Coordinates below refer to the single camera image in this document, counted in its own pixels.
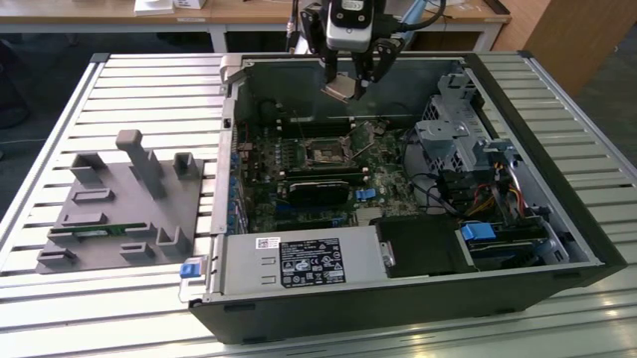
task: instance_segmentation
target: warning label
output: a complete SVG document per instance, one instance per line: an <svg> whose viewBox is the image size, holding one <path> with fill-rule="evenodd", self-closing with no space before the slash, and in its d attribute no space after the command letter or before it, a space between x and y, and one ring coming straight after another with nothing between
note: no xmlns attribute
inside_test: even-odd
<svg viewBox="0 0 637 358"><path fill-rule="evenodd" d="M285 288L346 282L337 238L279 243L281 284Z"/></svg>

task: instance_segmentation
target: aluminum table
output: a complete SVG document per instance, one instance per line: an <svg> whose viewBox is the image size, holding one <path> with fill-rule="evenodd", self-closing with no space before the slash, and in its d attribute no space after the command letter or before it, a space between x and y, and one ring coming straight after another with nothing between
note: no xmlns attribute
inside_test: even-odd
<svg viewBox="0 0 637 358"><path fill-rule="evenodd" d="M575 357L637 348L637 173L533 58L480 54L629 266L522 313L289 339L215 341L178 299L179 265L39 275L34 269L74 176L75 153L106 162L120 129L161 160L206 161L195 251L210 249L221 128L219 54L95 56L0 224L0 356ZM498 115L488 116L501 136Z"/></svg>

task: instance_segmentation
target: blue connector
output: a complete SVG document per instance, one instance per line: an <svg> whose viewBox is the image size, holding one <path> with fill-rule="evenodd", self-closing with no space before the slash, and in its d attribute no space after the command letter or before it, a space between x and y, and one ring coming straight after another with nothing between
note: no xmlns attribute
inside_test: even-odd
<svg viewBox="0 0 637 358"><path fill-rule="evenodd" d="M201 263L183 263L179 269L181 278L195 278L202 276L202 264Z"/></svg>
<svg viewBox="0 0 637 358"><path fill-rule="evenodd" d="M470 222L460 229L465 241L470 240L493 240L496 232L488 222Z"/></svg>
<svg viewBox="0 0 637 358"><path fill-rule="evenodd" d="M354 193L357 195L357 200L366 201L377 196L377 190L374 188L366 190L357 190Z"/></svg>

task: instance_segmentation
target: black plastic frame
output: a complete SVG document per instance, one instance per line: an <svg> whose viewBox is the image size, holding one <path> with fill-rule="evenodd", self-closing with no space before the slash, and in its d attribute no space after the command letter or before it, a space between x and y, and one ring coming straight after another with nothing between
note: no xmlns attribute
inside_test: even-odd
<svg viewBox="0 0 637 358"><path fill-rule="evenodd" d="M529 129L478 56L472 52L414 53L402 57L461 57L518 140L549 189L604 265L462 280L384 286L235 301L190 302L190 311L223 343L266 342L298 336L417 324L524 310L565 289L588 286L627 267L601 226ZM295 59L315 56L249 55L245 59ZM234 307L250 307L234 310ZM334 320L307 313L326 307Z"/></svg>

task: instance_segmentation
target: metal bracket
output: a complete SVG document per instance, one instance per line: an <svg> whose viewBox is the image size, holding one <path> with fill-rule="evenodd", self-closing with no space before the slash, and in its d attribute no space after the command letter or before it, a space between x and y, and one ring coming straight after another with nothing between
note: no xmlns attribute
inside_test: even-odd
<svg viewBox="0 0 637 358"><path fill-rule="evenodd" d="M221 75L221 82L227 84L229 82L234 82L242 77L245 77L245 73L242 71L243 67L243 55L241 54L227 54L221 59L219 64L219 75Z"/></svg>

